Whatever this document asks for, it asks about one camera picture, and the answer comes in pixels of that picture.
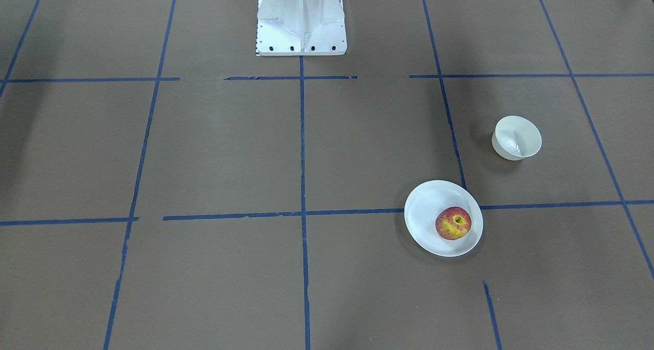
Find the white small bowl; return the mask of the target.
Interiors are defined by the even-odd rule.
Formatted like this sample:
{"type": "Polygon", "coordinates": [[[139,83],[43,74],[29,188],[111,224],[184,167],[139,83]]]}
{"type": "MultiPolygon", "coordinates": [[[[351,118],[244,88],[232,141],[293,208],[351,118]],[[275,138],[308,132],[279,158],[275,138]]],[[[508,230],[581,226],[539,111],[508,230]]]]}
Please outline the white small bowl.
{"type": "Polygon", "coordinates": [[[519,161],[535,156],[541,150],[542,136],[533,122],[521,116],[509,115],[497,122],[491,142],[499,156],[519,161]]]}

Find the white round plate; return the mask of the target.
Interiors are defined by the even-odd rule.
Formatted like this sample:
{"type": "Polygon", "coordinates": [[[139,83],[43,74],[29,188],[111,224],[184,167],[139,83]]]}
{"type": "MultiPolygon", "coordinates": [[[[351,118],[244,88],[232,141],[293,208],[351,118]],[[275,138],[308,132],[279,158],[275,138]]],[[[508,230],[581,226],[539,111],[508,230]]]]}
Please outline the white round plate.
{"type": "Polygon", "coordinates": [[[462,256],[472,251],[483,235],[483,215],[477,201],[467,190],[445,180],[419,184],[407,197],[404,217],[412,238],[437,256],[462,256]],[[461,238],[446,239],[437,232],[437,221],[439,215],[453,207],[470,216],[470,229],[461,238]]]}

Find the red yellow apple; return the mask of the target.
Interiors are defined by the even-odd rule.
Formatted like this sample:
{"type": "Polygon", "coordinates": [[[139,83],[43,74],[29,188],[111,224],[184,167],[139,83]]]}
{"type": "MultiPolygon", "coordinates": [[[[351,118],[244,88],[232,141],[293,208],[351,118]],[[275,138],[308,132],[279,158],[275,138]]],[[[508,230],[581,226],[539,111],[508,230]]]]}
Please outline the red yellow apple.
{"type": "Polygon", "coordinates": [[[460,206],[443,210],[435,219],[435,230],[440,237],[449,241],[463,238],[472,228],[470,214],[460,206]]]}

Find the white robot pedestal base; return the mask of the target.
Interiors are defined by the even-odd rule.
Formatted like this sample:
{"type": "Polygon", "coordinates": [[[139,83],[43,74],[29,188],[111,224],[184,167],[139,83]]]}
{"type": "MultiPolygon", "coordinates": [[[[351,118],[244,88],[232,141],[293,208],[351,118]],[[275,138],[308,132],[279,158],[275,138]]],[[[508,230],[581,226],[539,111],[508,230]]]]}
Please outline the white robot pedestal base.
{"type": "Polygon", "coordinates": [[[344,55],[347,48],[343,0],[258,0],[257,55],[344,55]]]}

